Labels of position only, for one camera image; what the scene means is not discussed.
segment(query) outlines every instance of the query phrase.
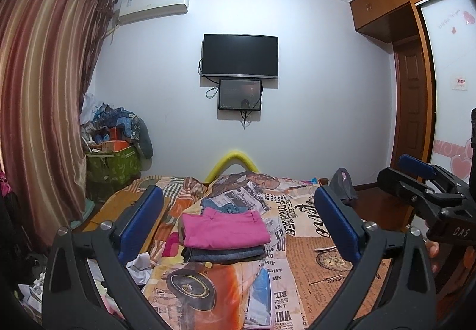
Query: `silver bolt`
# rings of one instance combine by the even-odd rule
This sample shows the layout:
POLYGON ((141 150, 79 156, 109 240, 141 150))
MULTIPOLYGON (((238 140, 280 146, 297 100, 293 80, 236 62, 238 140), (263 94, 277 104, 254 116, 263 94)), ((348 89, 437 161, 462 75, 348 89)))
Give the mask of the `silver bolt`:
POLYGON ((109 230, 112 228, 112 221, 106 220, 103 221, 99 227, 101 227, 102 230, 109 230))
POLYGON ((410 233, 413 236, 420 236, 421 235, 421 231, 417 227, 411 227, 410 228, 410 233))
POLYGON ((61 227, 56 233, 58 233, 58 236, 64 236, 68 233, 68 227, 61 227))
POLYGON ((374 223, 373 221, 367 221, 364 224, 364 226, 367 230, 377 230, 378 229, 377 223, 374 223))

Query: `pink clothing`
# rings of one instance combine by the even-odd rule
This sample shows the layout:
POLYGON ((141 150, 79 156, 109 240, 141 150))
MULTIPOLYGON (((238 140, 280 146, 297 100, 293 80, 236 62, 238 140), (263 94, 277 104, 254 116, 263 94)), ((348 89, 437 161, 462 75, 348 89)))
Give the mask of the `pink clothing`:
POLYGON ((259 212, 221 213, 205 208, 201 215, 182 214, 184 246, 200 249, 241 249, 271 241, 259 212))

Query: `wooden floor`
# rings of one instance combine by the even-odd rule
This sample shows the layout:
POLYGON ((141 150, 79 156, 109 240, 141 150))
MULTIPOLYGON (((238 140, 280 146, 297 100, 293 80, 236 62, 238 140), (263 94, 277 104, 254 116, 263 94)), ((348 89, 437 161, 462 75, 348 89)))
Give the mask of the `wooden floor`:
POLYGON ((354 210, 367 221, 376 222, 386 230, 401 230, 408 205, 377 187, 359 190, 354 210))

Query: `air conditioner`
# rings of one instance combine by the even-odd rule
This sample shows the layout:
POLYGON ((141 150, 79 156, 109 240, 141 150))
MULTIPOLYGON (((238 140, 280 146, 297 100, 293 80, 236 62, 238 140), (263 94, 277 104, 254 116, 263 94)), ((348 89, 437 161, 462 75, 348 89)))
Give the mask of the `air conditioner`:
POLYGON ((124 0, 119 11, 121 25, 147 18, 184 14, 189 0, 124 0))

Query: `yellow arch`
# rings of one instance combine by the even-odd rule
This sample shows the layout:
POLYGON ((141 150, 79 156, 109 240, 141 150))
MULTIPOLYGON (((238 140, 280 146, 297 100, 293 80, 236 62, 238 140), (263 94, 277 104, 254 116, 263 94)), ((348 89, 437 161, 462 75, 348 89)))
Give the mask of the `yellow arch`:
POLYGON ((213 167, 210 174, 208 174, 208 176, 205 178, 205 181, 203 182, 204 183, 213 182, 215 178, 218 177, 219 174, 223 171, 223 167, 232 159, 239 159, 241 162, 244 163, 244 165, 249 171, 258 172, 258 168, 256 167, 256 165, 253 163, 252 160, 249 159, 249 157, 245 153, 242 153, 241 151, 238 151, 238 150, 233 150, 229 152, 228 154, 224 155, 222 159, 218 161, 218 163, 215 165, 215 167, 213 167))

